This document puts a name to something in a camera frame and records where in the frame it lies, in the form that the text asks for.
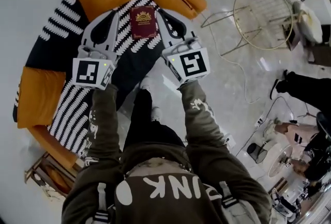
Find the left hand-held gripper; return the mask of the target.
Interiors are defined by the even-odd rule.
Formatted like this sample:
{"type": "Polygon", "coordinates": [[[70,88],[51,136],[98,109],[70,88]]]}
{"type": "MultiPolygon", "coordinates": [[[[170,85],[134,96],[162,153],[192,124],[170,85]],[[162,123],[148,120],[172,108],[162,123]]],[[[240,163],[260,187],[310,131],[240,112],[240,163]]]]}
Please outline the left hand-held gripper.
{"type": "Polygon", "coordinates": [[[78,56],[73,59],[73,84],[92,89],[105,89],[116,69],[117,55],[113,51],[119,15],[115,10],[107,11],[95,18],[84,30],[78,56]],[[93,49],[105,49],[105,55],[93,49]]]}

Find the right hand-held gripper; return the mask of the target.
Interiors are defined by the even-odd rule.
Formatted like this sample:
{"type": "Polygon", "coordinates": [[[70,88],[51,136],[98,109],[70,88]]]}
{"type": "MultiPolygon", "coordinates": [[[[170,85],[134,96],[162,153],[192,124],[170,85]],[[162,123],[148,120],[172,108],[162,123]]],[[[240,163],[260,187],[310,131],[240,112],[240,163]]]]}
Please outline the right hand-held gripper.
{"type": "Polygon", "coordinates": [[[207,48],[195,37],[192,21],[169,9],[159,9],[156,19],[165,47],[161,56],[174,74],[176,83],[183,85],[210,74],[207,48]]]}

